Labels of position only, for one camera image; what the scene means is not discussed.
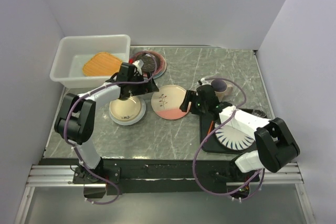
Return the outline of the cream and pink round plate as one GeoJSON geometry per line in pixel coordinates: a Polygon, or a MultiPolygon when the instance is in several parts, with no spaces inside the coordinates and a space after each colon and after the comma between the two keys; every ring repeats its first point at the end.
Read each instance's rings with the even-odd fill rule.
{"type": "Polygon", "coordinates": [[[166,120],[177,120],[189,113],[190,106],[186,112],[181,111],[180,106],[185,98],[186,90],[177,85],[165,85],[159,88],[151,98],[153,111],[166,120]]]}

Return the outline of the orange woven-pattern square plate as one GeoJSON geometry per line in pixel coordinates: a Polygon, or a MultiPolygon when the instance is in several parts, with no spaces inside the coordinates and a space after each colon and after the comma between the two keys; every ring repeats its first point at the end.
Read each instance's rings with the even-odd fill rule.
{"type": "Polygon", "coordinates": [[[108,52],[99,52],[94,55],[82,68],[87,77],[112,76],[120,69],[123,61],[108,52]]]}

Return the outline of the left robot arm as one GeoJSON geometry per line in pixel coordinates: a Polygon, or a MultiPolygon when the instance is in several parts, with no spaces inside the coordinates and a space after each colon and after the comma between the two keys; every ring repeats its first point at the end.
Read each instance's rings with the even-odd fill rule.
{"type": "Polygon", "coordinates": [[[93,183],[104,177],[102,157],[91,139],[96,111],[114,100],[159,91],[151,73],[144,77],[140,72],[140,63],[122,63],[101,86],[79,95],[68,93],[62,100],[54,130],[75,151],[80,166],[86,168],[85,176],[93,183]]]}

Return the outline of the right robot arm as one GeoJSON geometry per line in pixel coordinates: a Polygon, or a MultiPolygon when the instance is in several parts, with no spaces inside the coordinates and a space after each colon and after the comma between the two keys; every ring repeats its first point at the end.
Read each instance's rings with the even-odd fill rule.
{"type": "Polygon", "coordinates": [[[278,172],[300,155],[300,148],[281,118],[261,118],[220,102],[210,84],[188,90],[180,106],[183,112],[205,115],[214,122],[202,143],[215,136],[224,147],[240,151],[229,169],[231,178],[242,181],[248,172],[266,169],[278,172]]]}

